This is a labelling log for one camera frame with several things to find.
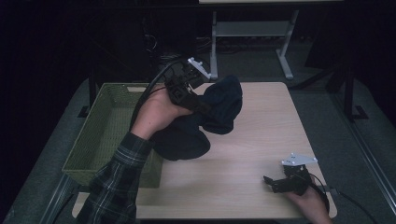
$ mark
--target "white bracket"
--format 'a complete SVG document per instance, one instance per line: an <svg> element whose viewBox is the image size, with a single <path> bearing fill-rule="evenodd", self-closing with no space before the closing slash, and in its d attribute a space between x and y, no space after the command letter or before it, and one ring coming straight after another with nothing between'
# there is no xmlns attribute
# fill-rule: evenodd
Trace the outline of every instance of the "white bracket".
<svg viewBox="0 0 396 224"><path fill-rule="evenodd" d="M285 160L282 161L282 165L288 166L297 166L297 165L305 165L308 163L318 162L317 158L311 158L307 156L303 156L297 153L291 153Z"/></svg>
<svg viewBox="0 0 396 224"><path fill-rule="evenodd" d="M210 73L208 74L206 70L202 67L202 63L198 63L194 60L194 58L189 58L187 61L194 66L198 71L200 71L204 76L207 77L207 79L210 79L211 75Z"/></svg>

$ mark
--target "wooden table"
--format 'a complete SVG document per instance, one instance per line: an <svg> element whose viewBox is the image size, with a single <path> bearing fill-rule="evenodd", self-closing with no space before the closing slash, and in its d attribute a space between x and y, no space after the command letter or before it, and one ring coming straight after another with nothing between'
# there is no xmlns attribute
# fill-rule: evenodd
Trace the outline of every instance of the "wooden table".
<svg viewBox="0 0 396 224"><path fill-rule="evenodd" d="M202 94L210 84L196 89ZM243 107L225 135L205 132L211 148L201 158L164 161L161 185L140 189L139 219L294 218L298 209L263 181L284 178L281 161L291 152L315 157L285 84L242 83ZM325 183L317 163L308 171ZM336 208L329 196L330 216ZM74 216L83 204L77 202Z"/></svg>

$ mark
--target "hand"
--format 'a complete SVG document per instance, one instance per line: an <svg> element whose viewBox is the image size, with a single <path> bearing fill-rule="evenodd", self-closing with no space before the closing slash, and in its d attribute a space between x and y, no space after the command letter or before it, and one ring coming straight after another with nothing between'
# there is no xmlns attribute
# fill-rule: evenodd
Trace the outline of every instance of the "hand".
<svg viewBox="0 0 396 224"><path fill-rule="evenodd" d="M308 187L302 196L294 192L286 192L284 194L300 208L304 216L313 224L332 223L320 195L311 187Z"/></svg>
<svg viewBox="0 0 396 224"><path fill-rule="evenodd" d="M131 133L149 140L154 133L166 128L175 118L191 113L186 108L172 104L164 85L157 85L141 106Z"/></svg>

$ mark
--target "storage bin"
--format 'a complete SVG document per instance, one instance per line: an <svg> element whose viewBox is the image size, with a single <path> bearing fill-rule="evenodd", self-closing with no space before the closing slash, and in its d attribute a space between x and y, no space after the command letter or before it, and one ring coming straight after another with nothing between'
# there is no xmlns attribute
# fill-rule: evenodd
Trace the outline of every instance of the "storage bin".
<svg viewBox="0 0 396 224"><path fill-rule="evenodd" d="M105 83L93 103L63 172L88 186L108 163L129 131L134 107L148 84ZM140 176L140 188L158 188L163 158L151 150Z"/></svg>

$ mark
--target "white metal frame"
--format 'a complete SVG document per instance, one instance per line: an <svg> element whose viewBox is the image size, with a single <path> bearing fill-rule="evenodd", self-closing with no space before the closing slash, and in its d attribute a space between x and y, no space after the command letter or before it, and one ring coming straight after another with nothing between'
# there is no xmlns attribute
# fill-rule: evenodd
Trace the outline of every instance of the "white metal frame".
<svg viewBox="0 0 396 224"><path fill-rule="evenodd" d="M285 41L280 49L276 50L276 56L282 66L287 79L293 79L286 51L289 46L291 35L297 21L298 10L293 11L289 21L217 21L217 12L213 12L212 22L212 51L210 53L210 74L212 79L217 79L218 59L216 56L217 36L284 36Z"/></svg>

